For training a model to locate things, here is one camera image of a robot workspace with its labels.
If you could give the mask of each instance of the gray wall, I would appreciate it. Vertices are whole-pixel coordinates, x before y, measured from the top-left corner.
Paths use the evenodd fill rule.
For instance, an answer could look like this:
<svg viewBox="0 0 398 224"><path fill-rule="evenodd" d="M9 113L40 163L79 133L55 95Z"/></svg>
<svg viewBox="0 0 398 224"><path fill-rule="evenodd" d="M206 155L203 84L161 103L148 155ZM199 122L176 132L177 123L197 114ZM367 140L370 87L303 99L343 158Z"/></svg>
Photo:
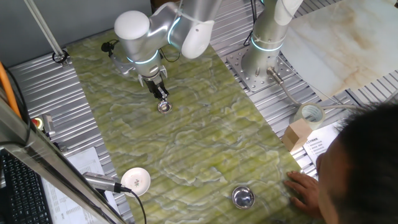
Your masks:
<svg viewBox="0 0 398 224"><path fill-rule="evenodd" d="M35 0L57 42L66 44L113 28L123 12L151 14L150 0ZM0 0L0 61L7 66L52 52L23 0Z"/></svg>

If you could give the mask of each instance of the hand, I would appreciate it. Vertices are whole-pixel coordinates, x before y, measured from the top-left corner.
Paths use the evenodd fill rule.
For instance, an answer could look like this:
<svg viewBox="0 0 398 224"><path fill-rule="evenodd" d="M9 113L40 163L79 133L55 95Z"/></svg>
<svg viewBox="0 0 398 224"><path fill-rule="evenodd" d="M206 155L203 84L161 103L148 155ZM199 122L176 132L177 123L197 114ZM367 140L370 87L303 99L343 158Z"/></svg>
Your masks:
<svg viewBox="0 0 398 224"><path fill-rule="evenodd" d="M304 203L297 197L290 198L290 201L301 211L310 215L313 218L323 218L318 205L318 181L314 178L300 174L296 171L288 172L287 175L295 180L295 182L286 180L285 185L293 188L304 198Z"/></svg>

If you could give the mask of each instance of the roll of tape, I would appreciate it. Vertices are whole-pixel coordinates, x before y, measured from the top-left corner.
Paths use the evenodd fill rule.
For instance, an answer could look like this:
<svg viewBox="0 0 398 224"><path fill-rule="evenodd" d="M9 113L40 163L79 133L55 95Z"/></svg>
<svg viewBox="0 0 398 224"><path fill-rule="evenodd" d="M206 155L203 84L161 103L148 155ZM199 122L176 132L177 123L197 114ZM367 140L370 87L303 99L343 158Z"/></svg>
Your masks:
<svg viewBox="0 0 398 224"><path fill-rule="evenodd" d="M303 118L312 130L316 130L325 120L326 114L323 108L318 104L304 103L300 106L296 115L294 116L294 121L297 121L300 118Z"/></svg>

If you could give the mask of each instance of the green marble surface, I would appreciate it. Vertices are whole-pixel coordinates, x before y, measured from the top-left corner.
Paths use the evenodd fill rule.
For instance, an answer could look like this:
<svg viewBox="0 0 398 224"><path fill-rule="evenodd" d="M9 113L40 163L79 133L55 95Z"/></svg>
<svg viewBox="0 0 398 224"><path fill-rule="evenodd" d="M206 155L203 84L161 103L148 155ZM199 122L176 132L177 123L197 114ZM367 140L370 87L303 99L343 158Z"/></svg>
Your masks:
<svg viewBox="0 0 398 224"><path fill-rule="evenodd" d="M289 202L282 181L300 167L215 51L198 59L163 61L173 111L137 81L122 76L103 42L113 31L68 47L81 85L119 178L143 167L151 176L141 196L148 223L311 223ZM174 58L178 52L164 48ZM256 195L249 210L236 208L231 193L245 185ZM127 197L136 223L139 204Z"/></svg>

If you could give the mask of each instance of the orange cable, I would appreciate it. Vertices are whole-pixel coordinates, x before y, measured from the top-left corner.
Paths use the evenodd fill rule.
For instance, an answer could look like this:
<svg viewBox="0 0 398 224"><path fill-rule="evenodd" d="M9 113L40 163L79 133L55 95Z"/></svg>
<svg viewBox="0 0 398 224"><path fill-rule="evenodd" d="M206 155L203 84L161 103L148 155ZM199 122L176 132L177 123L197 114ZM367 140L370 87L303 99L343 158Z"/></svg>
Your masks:
<svg viewBox="0 0 398 224"><path fill-rule="evenodd" d="M2 86L4 88L4 91L6 92L9 106L18 115L18 117L20 119L22 119L22 116L18 109L17 100L15 99L15 95L12 90L12 86L10 84L10 80L8 79L6 70L4 69L1 62L0 62L0 80L1 80Z"/></svg>

